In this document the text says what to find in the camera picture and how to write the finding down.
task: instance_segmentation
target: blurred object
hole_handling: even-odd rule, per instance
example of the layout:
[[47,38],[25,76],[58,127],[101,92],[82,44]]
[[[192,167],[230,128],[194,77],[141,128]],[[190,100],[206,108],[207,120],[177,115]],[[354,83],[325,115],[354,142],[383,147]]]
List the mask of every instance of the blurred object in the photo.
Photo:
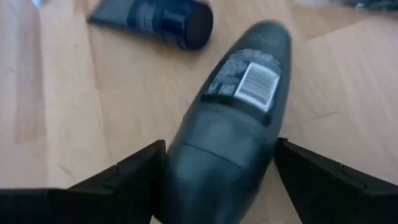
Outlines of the blurred object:
[[191,0],[103,0],[88,22],[133,30],[185,50],[198,50],[210,38],[213,13],[207,4]]
[[398,0],[296,0],[296,3],[313,7],[324,5],[346,6],[379,12],[395,12],[398,10]]
[[32,0],[32,2],[37,8],[40,8],[47,2],[47,0]]

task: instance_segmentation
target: wooden surface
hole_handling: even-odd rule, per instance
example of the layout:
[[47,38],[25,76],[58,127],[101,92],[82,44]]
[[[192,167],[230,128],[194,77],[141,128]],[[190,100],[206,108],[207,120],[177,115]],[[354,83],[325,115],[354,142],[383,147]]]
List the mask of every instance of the wooden surface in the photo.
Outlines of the wooden surface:
[[[0,1],[0,187],[69,187],[173,138],[222,55],[253,23],[293,37],[282,136],[398,184],[398,23],[294,0],[211,0],[201,52],[87,26],[98,0]],[[300,223],[272,164],[244,223]]]

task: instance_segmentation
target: barcode label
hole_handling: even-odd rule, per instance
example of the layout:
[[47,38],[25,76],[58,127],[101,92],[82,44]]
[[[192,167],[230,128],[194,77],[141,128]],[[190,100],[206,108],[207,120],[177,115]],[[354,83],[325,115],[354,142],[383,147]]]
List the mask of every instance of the barcode label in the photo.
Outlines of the barcode label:
[[271,69],[250,63],[234,96],[267,112],[279,78],[280,76]]

